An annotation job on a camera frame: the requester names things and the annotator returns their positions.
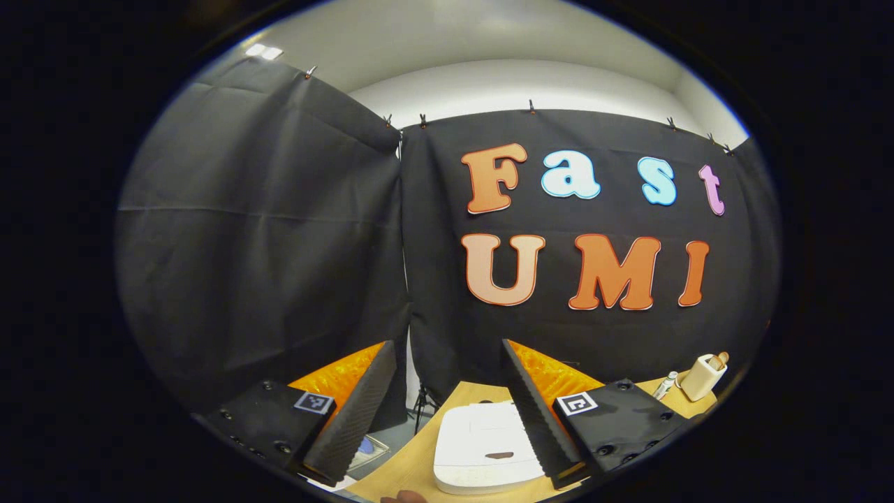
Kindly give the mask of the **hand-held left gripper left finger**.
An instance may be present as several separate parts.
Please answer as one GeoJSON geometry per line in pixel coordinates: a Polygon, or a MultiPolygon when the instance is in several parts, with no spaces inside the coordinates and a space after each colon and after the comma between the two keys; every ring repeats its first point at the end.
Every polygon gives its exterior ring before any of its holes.
{"type": "Polygon", "coordinates": [[[193,418],[218,439],[288,477],[342,480],[397,368],[393,341],[355,351],[284,384],[271,379],[193,418]]]}

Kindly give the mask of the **black backdrop cloth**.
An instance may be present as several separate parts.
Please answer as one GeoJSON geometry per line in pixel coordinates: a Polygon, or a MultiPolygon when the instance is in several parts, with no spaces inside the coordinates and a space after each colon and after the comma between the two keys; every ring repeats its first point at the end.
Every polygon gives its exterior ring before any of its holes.
{"type": "Polygon", "coordinates": [[[277,61],[187,80],[116,210],[126,318],[166,388],[207,413],[393,341],[373,420],[400,420],[406,358],[445,399],[505,386],[501,341],[601,381],[728,351],[750,363],[782,273],[753,140],[588,110],[398,127],[277,61]]]}

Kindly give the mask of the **white paper sheet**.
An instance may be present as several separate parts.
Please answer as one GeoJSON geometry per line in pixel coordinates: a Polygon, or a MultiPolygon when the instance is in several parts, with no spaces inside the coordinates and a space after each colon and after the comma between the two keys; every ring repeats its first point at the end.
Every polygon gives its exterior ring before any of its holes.
{"type": "Polygon", "coordinates": [[[332,479],[320,474],[314,474],[313,472],[311,472],[311,474],[301,474],[301,476],[307,479],[310,484],[319,487],[319,489],[329,491],[329,493],[338,493],[338,491],[347,490],[351,485],[358,482],[357,479],[349,475],[345,475],[342,477],[342,480],[339,481],[333,481],[332,479]]]}

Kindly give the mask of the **white rice cooker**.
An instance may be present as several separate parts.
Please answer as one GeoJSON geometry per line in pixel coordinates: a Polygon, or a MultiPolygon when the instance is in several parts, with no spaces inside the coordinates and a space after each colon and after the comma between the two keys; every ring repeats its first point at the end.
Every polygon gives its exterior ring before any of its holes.
{"type": "Polygon", "coordinates": [[[518,489],[545,472],[512,401],[475,403],[444,414],[434,450],[437,488],[452,495],[518,489]]]}

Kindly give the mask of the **white toaster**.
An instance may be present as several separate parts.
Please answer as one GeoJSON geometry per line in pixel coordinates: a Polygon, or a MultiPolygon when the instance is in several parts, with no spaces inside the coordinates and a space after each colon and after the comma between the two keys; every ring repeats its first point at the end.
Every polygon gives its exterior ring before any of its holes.
{"type": "Polygon", "coordinates": [[[696,362],[692,365],[690,371],[680,380],[681,391],[692,402],[705,398],[727,372],[728,364],[721,372],[713,372],[705,364],[705,360],[710,356],[718,356],[718,354],[705,354],[696,358],[696,362]]]}

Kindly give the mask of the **black tripod stand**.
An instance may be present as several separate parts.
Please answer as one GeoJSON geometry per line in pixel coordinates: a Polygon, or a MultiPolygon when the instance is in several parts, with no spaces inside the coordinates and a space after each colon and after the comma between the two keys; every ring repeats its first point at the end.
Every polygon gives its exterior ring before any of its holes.
{"type": "Polygon", "coordinates": [[[418,394],[416,394],[416,401],[412,407],[412,414],[415,423],[413,429],[413,435],[416,435],[420,430],[420,426],[422,423],[422,417],[425,416],[425,408],[431,407],[434,411],[431,416],[437,414],[437,412],[441,408],[441,403],[430,394],[430,389],[428,386],[419,385],[418,394]]]}

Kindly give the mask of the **row of cloth clips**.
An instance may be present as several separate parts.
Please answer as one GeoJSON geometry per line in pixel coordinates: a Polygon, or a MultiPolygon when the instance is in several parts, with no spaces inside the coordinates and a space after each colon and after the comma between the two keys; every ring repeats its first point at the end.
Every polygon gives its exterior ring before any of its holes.
{"type": "Polygon", "coordinates": [[[724,99],[684,71],[671,90],[601,68],[559,61],[467,61],[412,71],[351,90],[349,96],[394,126],[477,112],[609,112],[676,125],[737,147],[749,133],[724,99]]]}

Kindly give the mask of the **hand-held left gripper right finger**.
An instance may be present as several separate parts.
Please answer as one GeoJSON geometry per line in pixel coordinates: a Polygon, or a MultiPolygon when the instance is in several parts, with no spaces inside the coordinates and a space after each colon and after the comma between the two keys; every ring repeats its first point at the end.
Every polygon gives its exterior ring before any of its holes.
{"type": "Polygon", "coordinates": [[[523,344],[501,344],[506,386],[555,489],[612,481],[691,427],[631,380],[603,384],[523,344]]]}

